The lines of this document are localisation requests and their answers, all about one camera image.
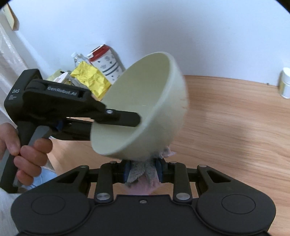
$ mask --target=cream-colored bowl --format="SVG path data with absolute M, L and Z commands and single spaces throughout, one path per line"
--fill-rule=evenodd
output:
M 102 102 L 107 108 L 137 112 L 137 127 L 93 123 L 95 152 L 113 158 L 146 160 L 168 146 L 188 108 L 187 88 L 173 56 L 149 54 L 128 68 Z

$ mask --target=clear plastic bottle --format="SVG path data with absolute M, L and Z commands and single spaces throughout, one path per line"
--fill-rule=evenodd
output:
M 76 52 L 74 52 L 71 57 L 73 58 L 74 62 L 75 62 L 75 67 L 77 67 L 81 62 L 86 62 L 89 65 L 91 65 L 92 63 L 90 63 L 90 61 L 88 60 L 88 58 L 86 58 L 85 56 L 83 56 L 83 54 L 77 54 Z

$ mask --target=silver screw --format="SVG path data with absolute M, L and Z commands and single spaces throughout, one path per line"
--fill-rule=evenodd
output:
M 190 198 L 190 195 L 189 195 L 188 193 L 178 193 L 178 194 L 176 195 L 176 198 L 177 198 L 178 200 L 183 200 L 183 201 L 185 201 L 185 200 L 188 200 L 188 199 Z
M 105 201 L 105 200 L 108 200 L 110 199 L 111 195 L 108 194 L 108 193 L 99 193 L 97 194 L 97 199 L 100 200 L 100 201 Z

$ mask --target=white sleeve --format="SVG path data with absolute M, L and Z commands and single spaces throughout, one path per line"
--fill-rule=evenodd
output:
M 15 236 L 18 230 L 11 218 L 10 209 L 20 194 L 9 194 L 0 188 L 0 236 Z

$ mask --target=yellow wrapper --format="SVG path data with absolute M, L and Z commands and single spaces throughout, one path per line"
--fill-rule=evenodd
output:
M 84 61 L 74 69 L 71 76 L 77 78 L 79 82 L 87 86 L 98 100 L 103 98 L 108 88 L 111 86 L 111 83 L 96 67 Z

